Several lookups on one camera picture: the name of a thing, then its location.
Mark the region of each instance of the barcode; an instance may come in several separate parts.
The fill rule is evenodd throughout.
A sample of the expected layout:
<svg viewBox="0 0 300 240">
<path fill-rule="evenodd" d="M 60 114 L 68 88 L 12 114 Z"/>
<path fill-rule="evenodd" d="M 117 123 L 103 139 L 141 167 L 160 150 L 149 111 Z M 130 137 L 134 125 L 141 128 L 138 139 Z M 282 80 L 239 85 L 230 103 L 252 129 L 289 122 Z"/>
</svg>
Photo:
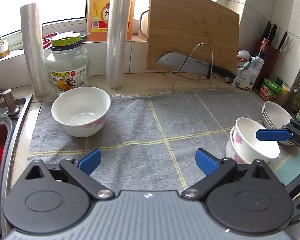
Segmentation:
<svg viewBox="0 0 300 240">
<path fill-rule="evenodd" d="M 99 18 L 92 19 L 92 28 L 99 28 Z"/>
<path fill-rule="evenodd" d="M 78 84 L 77 84 L 77 87 L 79 88 L 79 87 L 82 87 L 83 85 L 84 85 L 84 81 L 78 83 Z"/>
</svg>

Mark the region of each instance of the wooden cutting board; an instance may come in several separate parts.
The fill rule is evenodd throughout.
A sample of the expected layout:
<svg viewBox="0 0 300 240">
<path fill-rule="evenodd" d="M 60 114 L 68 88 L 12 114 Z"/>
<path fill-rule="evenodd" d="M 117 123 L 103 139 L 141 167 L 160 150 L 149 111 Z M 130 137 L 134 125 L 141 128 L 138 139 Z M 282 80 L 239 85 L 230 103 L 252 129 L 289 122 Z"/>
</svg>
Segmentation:
<svg viewBox="0 0 300 240">
<path fill-rule="evenodd" d="M 213 64 L 236 71 L 239 15 L 211 0 L 150 0 L 147 70 L 168 70 L 157 65 L 166 53 L 189 55 L 199 43 L 213 49 Z M 211 52 L 200 46 L 192 57 L 211 63 Z"/>
</svg>

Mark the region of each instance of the screw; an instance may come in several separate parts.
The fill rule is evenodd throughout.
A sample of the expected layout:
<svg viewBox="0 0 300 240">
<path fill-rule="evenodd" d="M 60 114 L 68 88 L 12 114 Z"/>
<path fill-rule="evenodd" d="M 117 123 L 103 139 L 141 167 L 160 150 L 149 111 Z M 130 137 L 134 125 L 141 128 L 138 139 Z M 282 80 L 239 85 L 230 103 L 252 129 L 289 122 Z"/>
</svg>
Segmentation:
<svg viewBox="0 0 300 240">
<path fill-rule="evenodd" d="M 109 198 L 112 196 L 112 191 L 109 189 L 102 189 L 97 191 L 97 196 L 99 198 Z"/>
<path fill-rule="evenodd" d="M 185 191 L 185 195 L 187 197 L 197 197 L 197 196 L 199 196 L 199 190 L 197 190 L 195 188 L 188 188 Z"/>
</svg>

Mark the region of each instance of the plastic wrap roll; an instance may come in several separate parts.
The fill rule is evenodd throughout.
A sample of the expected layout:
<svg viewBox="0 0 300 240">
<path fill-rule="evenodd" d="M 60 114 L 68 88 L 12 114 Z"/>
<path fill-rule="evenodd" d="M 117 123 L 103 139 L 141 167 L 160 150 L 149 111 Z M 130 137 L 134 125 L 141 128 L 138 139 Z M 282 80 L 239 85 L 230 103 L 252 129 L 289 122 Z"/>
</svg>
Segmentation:
<svg viewBox="0 0 300 240">
<path fill-rule="evenodd" d="M 44 63 L 38 4 L 30 3 L 21 6 L 20 16 L 22 44 L 31 84 L 34 94 L 43 96 L 50 91 L 50 85 Z"/>
<path fill-rule="evenodd" d="M 107 85 L 119 88 L 123 82 L 124 51 L 131 0 L 110 0 L 107 37 Z"/>
</svg>

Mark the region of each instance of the black circular cover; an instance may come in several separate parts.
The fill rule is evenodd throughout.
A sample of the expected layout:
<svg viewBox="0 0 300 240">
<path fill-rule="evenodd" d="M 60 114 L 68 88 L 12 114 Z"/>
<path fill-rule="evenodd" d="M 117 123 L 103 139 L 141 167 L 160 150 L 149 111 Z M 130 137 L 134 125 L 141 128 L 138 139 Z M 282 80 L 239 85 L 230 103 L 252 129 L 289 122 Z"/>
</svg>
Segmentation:
<svg viewBox="0 0 300 240">
<path fill-rule="evenodd" d="M 3 213 L 15 228 L 28 233 L 51 233 L 79 221 L 88 211 L 88 195 L 79 187 L 42 179 L 24 180 L 13 187 Z"/>
<path fill-rule="evenodd" d="M 293 214 L 290 196 L 270 179 L 242 179 L 213 190 L 207 209 L 226 228 L 247 234 L 281 230 Z"/>
</svg>

